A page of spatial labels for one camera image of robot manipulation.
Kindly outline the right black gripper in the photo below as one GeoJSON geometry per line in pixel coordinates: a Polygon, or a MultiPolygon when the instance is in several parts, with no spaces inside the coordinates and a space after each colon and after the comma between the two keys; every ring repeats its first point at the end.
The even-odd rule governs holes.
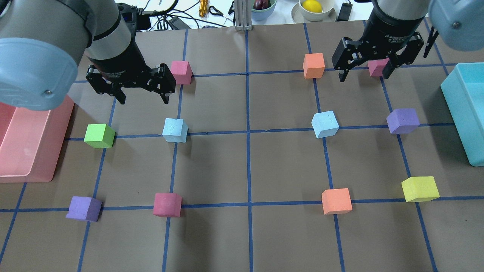
{"type": "Polygon", "coordinates": [[[425,42],[419,32],[405,37],[403,42],[391,43],[389,38],[363,36],[353,41],[344,37],[339,41],[332,55],[332,65],[339,71],[339,80],[344,82],[350,69],[371,60],[388,58],[382,70],[382,77],[389,79],[393,71],[404,64],[412,64],[425,42]]]}

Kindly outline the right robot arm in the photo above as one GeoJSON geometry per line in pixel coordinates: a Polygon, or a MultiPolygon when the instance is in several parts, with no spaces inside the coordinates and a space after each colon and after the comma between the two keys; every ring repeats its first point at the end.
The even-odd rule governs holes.
{"type": "Polygon", "coordinates": [[[341,38],[332,64],[344,82],[354,67],[388,59],[382,72],[387,79],[437,37],[457,51],[481,50],[483,10],[482,0],[374,0],[361,38],[341,38]]]}

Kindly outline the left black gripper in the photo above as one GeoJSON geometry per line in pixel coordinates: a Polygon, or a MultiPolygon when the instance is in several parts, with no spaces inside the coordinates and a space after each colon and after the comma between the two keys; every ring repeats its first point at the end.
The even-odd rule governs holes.
{"type": "Polygon", "coordinates": [[[96,93],[112,95],[121,105],[126,103],[123,88],[155,92],[164,104],[176,89],[176,79],[166,64],[150,68],[143,60],[93,60],[86,79],[96,93]]]}

